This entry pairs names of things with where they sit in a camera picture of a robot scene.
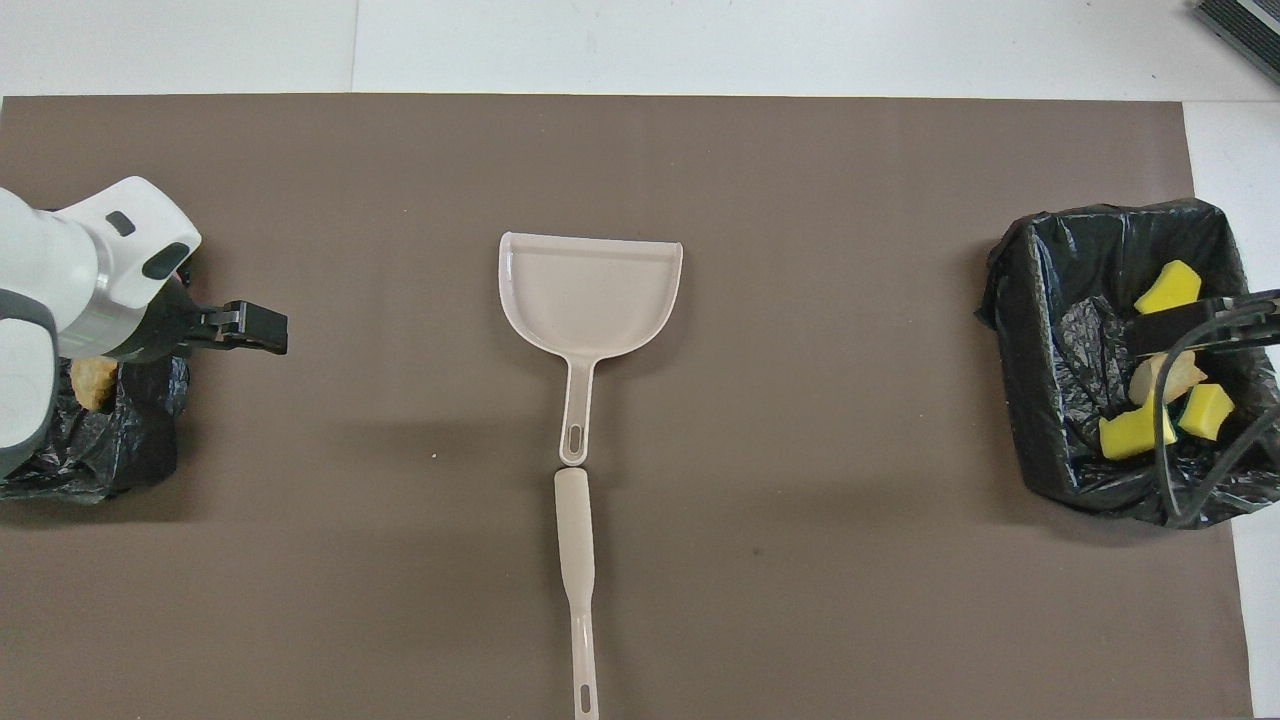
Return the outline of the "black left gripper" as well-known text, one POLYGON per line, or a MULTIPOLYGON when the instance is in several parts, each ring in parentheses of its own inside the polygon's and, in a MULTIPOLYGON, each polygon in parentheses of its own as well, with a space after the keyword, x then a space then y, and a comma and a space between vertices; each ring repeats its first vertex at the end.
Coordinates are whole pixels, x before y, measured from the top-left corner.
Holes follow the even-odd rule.
POLYGON ((221 307, 197 304, 189 277, 175 272, 145 309, 140 324, 118 347, 119 363, 152 363, 169 355, 188 357, 196 348, 252 348, 288 352, 288 316, 250 301, 221 307))

